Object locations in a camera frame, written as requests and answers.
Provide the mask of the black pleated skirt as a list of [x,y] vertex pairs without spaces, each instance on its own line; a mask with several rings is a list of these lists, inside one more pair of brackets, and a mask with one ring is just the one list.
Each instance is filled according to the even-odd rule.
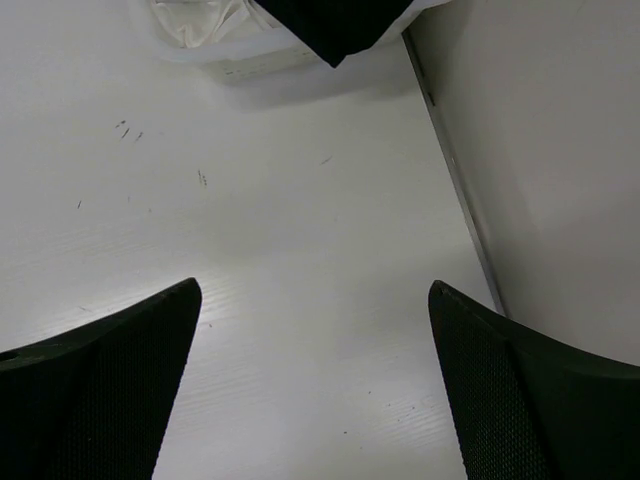
[[324,62],[337,67],[371,48],[411,5],[410,0],[258,0]]

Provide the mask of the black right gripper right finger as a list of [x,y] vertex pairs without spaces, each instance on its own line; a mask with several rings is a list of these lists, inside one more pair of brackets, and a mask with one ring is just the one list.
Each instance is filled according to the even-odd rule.
[[542,335],[443,281],[428,309],[468,478],[638,478],[638,367]]

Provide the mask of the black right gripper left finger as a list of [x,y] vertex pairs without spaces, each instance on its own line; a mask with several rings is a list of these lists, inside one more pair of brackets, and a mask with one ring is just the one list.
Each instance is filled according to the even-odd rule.
[[195,335],[185,279],[1,355],[4,479],[149,479]]

